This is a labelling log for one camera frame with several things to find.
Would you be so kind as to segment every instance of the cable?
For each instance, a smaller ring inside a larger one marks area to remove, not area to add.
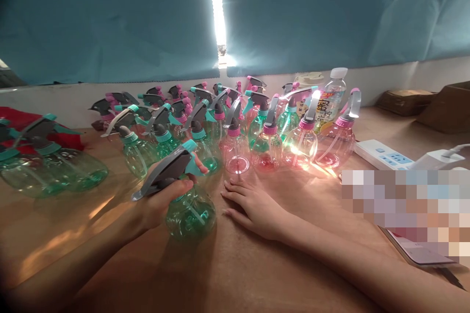
[[[458,145],[456,147],[453,147],[452,149],[449,149],[447,152],[444,152],[442,154],[443,157],[450,157],[451,155],[455,154],[455,153],[458,153],[459,151],[461,151],[461,149],[464,149],[465,147],[470,147],[470,143],[469,144],[461,144],[461,145]]]

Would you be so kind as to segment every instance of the forearm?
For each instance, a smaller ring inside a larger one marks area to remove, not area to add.
[[[99,234],[44,268],[10,293],[12,308],[21,312],[54,312],[76,293],[123,246],[144,231],[132,209]]]
[[[306,252],[391,312],[468,312],[470,295],[418,268],[344,240],[298,217],[281,241]]]

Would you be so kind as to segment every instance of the blue curtain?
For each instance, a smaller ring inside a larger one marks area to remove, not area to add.
[[[2,0],[0,10],[0,58],[31,85],[219,76],[211,0]]]
[[[224,0],[231,77],[470,55],[470,0]]]

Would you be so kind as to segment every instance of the cardboard box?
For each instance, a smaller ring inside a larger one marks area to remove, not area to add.
[[[447,85],[417,121],[446,134],[470,131],[470,81]]]
[[[386,91],[376,106],[401,116],[420,114],[433,100],[435,93],[426,90],[395,90]]]

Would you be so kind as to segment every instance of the red cloth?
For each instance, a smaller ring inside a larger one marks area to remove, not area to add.
[[[33,123],[42,115],[33,114],[29,112],[22,112],[8,107],[0,107],[0,118],[5,118],[10,121],[8,127],[21,132],[26,126]],[[55,142],[62,147],[83,150],[84,146],[80,141],[79,134],[65,134],[65,133],[52,133],[47,136],[47,139]],[[13,145],[13,140],[4,142],[5,147]],[[21,146],[18,150],[23,154],[34,154],[35,151],[30,146]]]

